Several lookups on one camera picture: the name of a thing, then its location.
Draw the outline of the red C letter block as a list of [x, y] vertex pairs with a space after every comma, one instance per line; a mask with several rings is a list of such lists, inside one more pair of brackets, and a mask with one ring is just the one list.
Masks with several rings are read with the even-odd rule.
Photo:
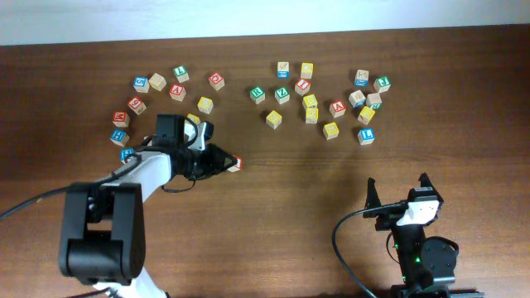
[[209, 78], [208, 81], [210, 83], [210, 86], [216, 90], [219, 91], [225, 86], [225, 80], [224, 77], [219, 73], [213, 73]]

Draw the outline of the red side wooden block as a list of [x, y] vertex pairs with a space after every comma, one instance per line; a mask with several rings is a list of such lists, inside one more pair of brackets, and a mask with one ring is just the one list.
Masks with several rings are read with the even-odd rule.
[[242, 169], [242, 159], [239, 156], [234, 156], [234, 158], [237, 160], [237, 162], [227, 169], [229, 172], [236, 172]]

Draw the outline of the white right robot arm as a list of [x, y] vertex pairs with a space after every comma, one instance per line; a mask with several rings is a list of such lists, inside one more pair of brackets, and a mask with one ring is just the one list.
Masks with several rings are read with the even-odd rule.
[[477, 290], [452, 291], [459, 245], [439, 236], [427, 237], [424, 228], [437, 220], [444, 200], [426, 173], [418, 178], [420, 185], [409, 190], [407, 198], [397, 203], [382, 205], [375, 188], [375, 180], [368, 181], [366, 207], [376, 219], [375, 229], [390, 231], [397, 251], [397, 262], [403, 283], [390, 289], [396, 298], [458, 298], [484, 297]]

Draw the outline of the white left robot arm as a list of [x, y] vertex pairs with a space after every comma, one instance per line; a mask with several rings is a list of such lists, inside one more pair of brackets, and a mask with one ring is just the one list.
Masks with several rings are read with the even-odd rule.
[[196, 182], [242, 165], [210, 143], [213, 131], [210, 122], [160, 114], [155, 134], [121, 168], [92, 184], [71, 185], [60, 236], [61, 274], [110, 297], [166, 297], [144, 267], [143, 203], [178, 175]]

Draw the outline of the red I letter block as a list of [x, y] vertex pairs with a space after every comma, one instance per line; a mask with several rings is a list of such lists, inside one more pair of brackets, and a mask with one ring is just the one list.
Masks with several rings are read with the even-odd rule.
[[310, 91], [311, 82], [307, 79], [299, 79], [295, 84], [295, 92], [300, 96], [304, 96]]

